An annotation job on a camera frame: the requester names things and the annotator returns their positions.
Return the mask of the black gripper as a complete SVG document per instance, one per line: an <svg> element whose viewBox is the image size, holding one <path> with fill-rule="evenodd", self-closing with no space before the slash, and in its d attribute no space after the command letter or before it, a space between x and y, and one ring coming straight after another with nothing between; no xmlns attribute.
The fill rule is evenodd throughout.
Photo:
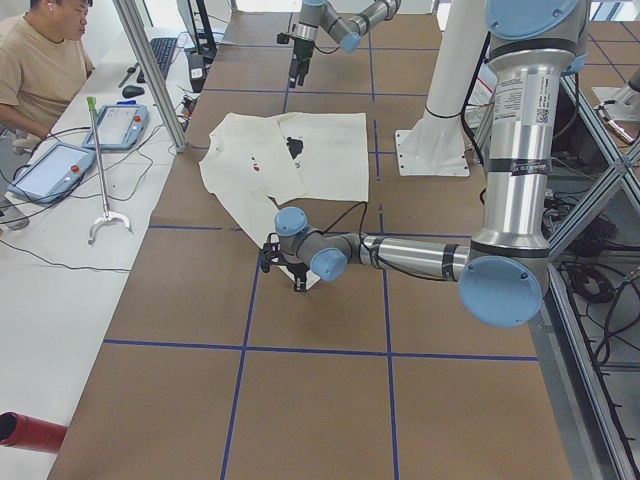
<svg viewBox="0 0 640 480"><path fill-rule="evenodd" d="M304 85L314 50L315 42L313 40L294 38L294 56L288 73L288 86L290 88L295 88L296 84L300 87Z"/></svg>
<svg viewBox="0 0 640 480"><path fill-rule="evenodd" d="M307 272L309 271L309 267L304 263L289 263L288 271L294 277L294 285L293 285L294 291L305 292Z"/></svg>

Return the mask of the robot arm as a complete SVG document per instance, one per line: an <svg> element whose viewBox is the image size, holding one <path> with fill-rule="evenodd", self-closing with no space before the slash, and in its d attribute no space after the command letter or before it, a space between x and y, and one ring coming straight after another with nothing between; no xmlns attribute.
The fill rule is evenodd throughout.
<svg viewBox="0 0 640 480"><path fill-rule="evenodd" d="M401 6L400 0L374 1L360 13L345 19L329 1L303 1L298 22L289 32L277 36L279 44L294 42L293 58L289 68L289 87L302 86L309 72L311 58L316 49L318 30L324 30L346 53L353 52L361 39L383 21L390 21Z"/></svg>
<svg viewBox="0 0 640 480"><path fill-rule="evenodd" d="M494 78L481 156L483 221L468 245L368 235L332 235L296 207L280 210L261 266L282 266L296 290L309 274L338 278L350 264L453 281L465 309L496 327L539 312L548 287L549 244L541 225L561 78L584 63L586 1L455 1L423 116L396 132L404 176L464 174L465 107L482 65Z"/></svg>

